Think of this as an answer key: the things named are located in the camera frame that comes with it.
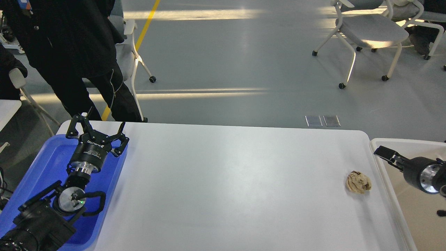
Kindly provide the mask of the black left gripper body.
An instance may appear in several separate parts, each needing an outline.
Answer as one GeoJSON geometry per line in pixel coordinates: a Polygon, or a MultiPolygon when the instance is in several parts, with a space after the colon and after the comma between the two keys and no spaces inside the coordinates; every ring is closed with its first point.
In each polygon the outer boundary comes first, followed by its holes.
{"type": "Polygon", "coordinates": [[[67,164],[67,173],[70,174],[74,171],[88,174],[101,172],[107,154],[112,150],[112,142],[117,139],[117,135],[109,136],[99,131],[82,134],[67,164]]]}

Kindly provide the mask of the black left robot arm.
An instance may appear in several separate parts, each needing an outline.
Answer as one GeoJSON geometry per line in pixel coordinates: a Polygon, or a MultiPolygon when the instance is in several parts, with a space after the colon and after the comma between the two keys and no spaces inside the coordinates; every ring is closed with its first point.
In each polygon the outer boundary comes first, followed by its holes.
{"type": "Polygon", "coordinates": [[[65,136],[40,150],[1,213],[2,251],[74,250],[97,237],[120,176],[129,138],[122,122],[114,135],[75,115],[65,136]]]}

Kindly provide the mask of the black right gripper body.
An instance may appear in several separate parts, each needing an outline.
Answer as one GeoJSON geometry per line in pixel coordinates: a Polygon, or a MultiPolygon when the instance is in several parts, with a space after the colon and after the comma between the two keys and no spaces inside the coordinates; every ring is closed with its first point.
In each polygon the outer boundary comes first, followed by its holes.
{"type": "Polygon", "coordinates": [[[415,157],[400,158],[403,177],[408,184],[427,194],[438,194],[445,185],[445,161],[415,157]]]}

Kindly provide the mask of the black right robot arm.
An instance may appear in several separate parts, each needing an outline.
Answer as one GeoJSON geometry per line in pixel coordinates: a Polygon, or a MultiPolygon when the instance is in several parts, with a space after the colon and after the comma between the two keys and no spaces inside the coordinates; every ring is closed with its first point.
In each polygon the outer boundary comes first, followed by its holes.
{"type": "Polygon", "coordinates": [[[405,181],[416,189],[427,194],[440,194],[446,197],[445,160],[422,156],[408,159],[385,146],[379,146],[373,154],[397,168],[403,173],[405,181]]]}

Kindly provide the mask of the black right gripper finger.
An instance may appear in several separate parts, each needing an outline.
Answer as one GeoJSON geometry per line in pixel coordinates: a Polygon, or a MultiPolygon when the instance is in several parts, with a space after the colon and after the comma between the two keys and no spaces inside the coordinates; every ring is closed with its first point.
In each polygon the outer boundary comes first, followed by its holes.
{"type": "Polygon", "coordinates": [[[400,172],[403,172],[403,163],[408,159],[393,149],[385,146],[379,146],[373,152],[375,156],[385,160],[389,165],[395,167],[400,172]]]}

